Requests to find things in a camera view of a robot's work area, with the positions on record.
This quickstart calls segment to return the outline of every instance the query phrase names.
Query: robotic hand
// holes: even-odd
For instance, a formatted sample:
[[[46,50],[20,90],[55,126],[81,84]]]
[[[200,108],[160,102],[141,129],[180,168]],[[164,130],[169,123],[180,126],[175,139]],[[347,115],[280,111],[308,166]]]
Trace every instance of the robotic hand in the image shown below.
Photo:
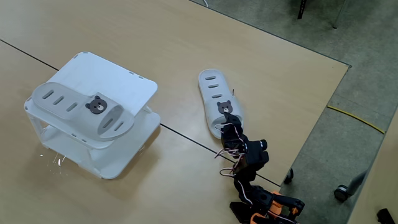
[[[261,186],[251,186],[250,181],[256,178],[256,172],[268,162],[267,142],[265,140],[249,141],[243,134],[240,120],[230,113],[225,113],[226,122],[221,124],[222,151],[227,152],[238,161],[227,175],[234,179],[234,186],[242,202],[231,202],[230,208],[240,223],[297,223],[304,203],[296,198],[270,193]],[[282,207],[289,208],[289,214],[282,214]]]

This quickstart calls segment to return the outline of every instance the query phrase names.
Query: floor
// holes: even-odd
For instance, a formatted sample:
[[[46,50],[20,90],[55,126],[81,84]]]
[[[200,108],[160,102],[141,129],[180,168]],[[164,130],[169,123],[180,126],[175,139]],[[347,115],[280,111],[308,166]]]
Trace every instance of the floor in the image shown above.
[[[329,104],[386,130],[398,105],[398,1],[348,0],[333,29],[343,1],[308,0],[298,21],[300,0],[207,0],[210,9],[352,65]],[[325,108],[293,164],[293,182],[281,190],[306,203],[298,220],[345,223],[356,197],[340,203],[333,191],[369,167],[383,138]]]

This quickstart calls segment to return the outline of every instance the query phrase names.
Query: bear face logo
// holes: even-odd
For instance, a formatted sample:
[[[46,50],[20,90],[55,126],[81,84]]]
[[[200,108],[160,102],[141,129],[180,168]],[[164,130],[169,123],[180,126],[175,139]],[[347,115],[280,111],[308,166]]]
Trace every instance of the bear face logo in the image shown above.
[[[93,114],[100,114],[105,111],[107,104],[99,96],[95,96],[91,103],[86,103],[86,107],[90,109]]]
[[[221,114],[232,113],[232,105],[229,100],[223,103],[217,102],[217,106],[218,106],[218,112],[220,112]]]

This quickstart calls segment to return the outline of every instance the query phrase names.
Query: white slipper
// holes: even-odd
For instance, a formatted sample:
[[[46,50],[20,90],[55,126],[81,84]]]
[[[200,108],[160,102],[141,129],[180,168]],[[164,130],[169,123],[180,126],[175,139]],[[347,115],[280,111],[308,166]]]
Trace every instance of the white slipper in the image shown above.
[[[243,110],[237,99],[231,94],[223,73],[216,69],[204,70],[199,74],[199,88],[205,105],[207,125],[211,133],[221,139],[216,124],[224,123],[224,112],[239,118],[243,128]]]

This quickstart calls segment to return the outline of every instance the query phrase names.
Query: caster wheel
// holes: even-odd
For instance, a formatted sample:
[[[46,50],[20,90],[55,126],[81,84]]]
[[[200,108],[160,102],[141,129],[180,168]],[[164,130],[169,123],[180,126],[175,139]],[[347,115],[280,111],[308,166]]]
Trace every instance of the caster wheel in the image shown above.
[[[347,186],[339,185],[335,190],[335,198],[340,202],[345,202],[348,199],[349,195],[347,194]]]
[[[284,184],[290,184],[293,177],[294,177],[293,169],[290,169],[289,173],[287,174],[287,176],[284,180]]]

